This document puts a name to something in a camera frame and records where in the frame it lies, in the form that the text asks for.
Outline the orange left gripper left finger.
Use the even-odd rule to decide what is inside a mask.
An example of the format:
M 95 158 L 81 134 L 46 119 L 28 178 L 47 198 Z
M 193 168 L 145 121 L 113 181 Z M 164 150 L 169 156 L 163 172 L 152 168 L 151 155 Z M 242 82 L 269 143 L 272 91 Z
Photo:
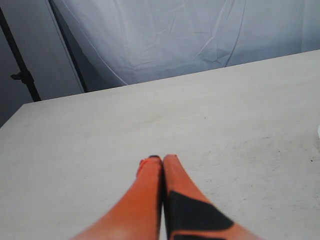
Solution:
M 162 160 L 139 163 L 136 179 L 122 198 L 74 240 L 157 240 L 162 211 Z

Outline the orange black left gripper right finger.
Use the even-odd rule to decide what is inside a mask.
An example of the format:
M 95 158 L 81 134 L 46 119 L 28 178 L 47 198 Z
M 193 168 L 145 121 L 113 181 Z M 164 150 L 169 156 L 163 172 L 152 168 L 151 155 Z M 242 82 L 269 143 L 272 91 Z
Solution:
M 163 159 L 166 235 L 169 240 L 258 240 L 223 214 L 198 189 L 175 154 Z

